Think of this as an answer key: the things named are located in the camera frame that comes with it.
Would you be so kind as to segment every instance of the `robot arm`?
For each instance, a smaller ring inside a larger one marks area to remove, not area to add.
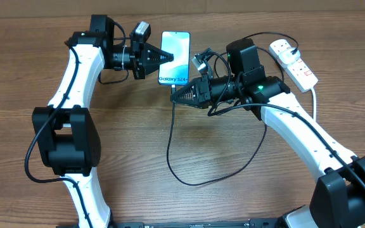
[[[227,76],[212,78],[209,73],[211,69],[206,67],[209,64],[203,64],[210,58],[209,51],[207,49],[193,58],[202,77],[193,79],[173,93],[171,101],[195,108],[208,108],[218,101],[239,99],[244,109],[251,110],[259,120],[283,137],[306,164],[316,181],[310,205],[283,215],[274,227],[355,228],[365,224],[365,191],[333,157],[312,129],[292,114],[251,104],[276,105],[298,113],[319,132],[364,184],[365,157],[358,158],[325,132],[305,112],[282,80],[266,77],[251,39],[234,41],[226,47],[231,71],[235,75],[232,80],[228,80]]]
[[[96,167],[101,156],[101,142],[89,114],[91,97],[98,75],[104,69],[132,70],[135,79],[159,69],[162,63],[172,61],[173,55],[146,43],[150,25],[140,22],[130,34],[130,47],[113,45],[115,22],[106,15],[93,15],[89,31],[74,32],[67,41],[79,57],[79,69],[68,98],[38,138],[43,164],[54,174],[78,183],[88,215],[84,214],[80,196],[72,183],[65,181],[79,215],[78,227],[113,227],[112,213],[105,203],[99,185]],[[32,121],[35,133],[39,132],[53,110],[58,107],[73,77],[76,58],[70,50],[68,66],[63,80],[48,107],[35,108]],[[56,134],[56,130],[71,127],[72,134]]]

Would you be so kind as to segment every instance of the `phone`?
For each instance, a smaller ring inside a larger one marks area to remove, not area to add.
[[[189,32],[163,32],[161,49],[173,54],[174,60],[160,65],[158,71],[160,85],[181,86],[188,83],[189,42]]]

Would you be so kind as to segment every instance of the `smartphone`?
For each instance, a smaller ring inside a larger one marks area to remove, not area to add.
[[[188,83],[189,42],[189,32],[163,32],[161,49],[173,54],[174,61],[160,65],[158,71],[160,85],[181,86]]]

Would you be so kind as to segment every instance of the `white power strip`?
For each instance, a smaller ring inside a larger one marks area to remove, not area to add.
[[[292,55],[294,48],[288,41],[284,39],[274,41],[270,44],[269,50],[301,92],[307,92],[317,84],[316,76],[300,58],[299,50]]]

